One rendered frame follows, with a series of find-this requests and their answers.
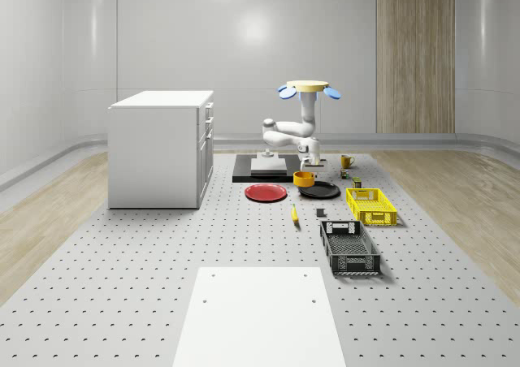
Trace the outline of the red plate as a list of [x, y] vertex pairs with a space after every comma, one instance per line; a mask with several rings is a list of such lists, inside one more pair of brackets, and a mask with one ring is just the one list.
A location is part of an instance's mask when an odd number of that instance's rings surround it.
[[245, 189], [245, 196], [251, 201], [276, 202], [282, 201], [287, 196], [284, 187], [273, 183], [258, 183]]

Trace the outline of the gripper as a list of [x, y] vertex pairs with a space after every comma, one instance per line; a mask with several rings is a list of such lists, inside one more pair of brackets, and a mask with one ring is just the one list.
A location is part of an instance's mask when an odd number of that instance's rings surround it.
[[310, 158], [301, 160], [300, 171], [322, 173], [327, 171], [327, 160], [320, 159], [318, 163], [312, 163]]

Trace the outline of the black plate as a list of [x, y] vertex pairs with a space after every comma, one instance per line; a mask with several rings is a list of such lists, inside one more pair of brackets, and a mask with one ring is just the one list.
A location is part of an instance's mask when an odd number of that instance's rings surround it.
[[340, 189], [335, 184], [323, 181], [315, 181], [310, 187], [299, 187], [298, 191], [314, 199], [332, 199], [340, 195]]

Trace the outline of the black stove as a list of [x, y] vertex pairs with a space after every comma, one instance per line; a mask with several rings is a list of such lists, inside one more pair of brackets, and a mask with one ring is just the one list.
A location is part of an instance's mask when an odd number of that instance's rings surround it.
[[296, 154], [264, 152], [237, 154], [232, 174], [233, 183], [291, 183], [293, 173], [300, 169]]

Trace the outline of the dark grey basket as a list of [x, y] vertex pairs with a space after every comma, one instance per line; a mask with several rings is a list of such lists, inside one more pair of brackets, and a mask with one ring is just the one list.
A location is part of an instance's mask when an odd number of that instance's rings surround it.
[[379, 273], [380, 253], [359, 221], [321, 221], [320, 233], [333, 273]]

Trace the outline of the white board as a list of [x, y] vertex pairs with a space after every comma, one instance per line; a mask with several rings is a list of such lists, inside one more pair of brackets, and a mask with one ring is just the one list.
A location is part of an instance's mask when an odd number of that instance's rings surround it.
[[173, 367], [345, 367], [318, 267], [202, 267]]

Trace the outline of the white cabinet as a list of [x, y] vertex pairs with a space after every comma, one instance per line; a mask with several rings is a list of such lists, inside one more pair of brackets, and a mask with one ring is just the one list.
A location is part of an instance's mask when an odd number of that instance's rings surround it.
[[144, 91], [109, 107], [109, 207], [200, 207], [213, 170], [213, 95]]

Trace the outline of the yellow basket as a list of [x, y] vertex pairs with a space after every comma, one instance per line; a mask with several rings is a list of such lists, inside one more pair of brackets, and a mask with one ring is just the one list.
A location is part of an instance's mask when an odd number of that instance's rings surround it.
[[397, 210], [378, 188], [347, 188], [346, 201], [355, 219], [365, 225], [397, 224]]

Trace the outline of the yellow bowl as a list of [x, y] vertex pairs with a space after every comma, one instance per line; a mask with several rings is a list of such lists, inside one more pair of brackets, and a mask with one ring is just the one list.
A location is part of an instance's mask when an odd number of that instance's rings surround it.
[[293, 173], [293, 184], [299, 188], [314, 186], [316, 174], [311, 171], [297, 171]]

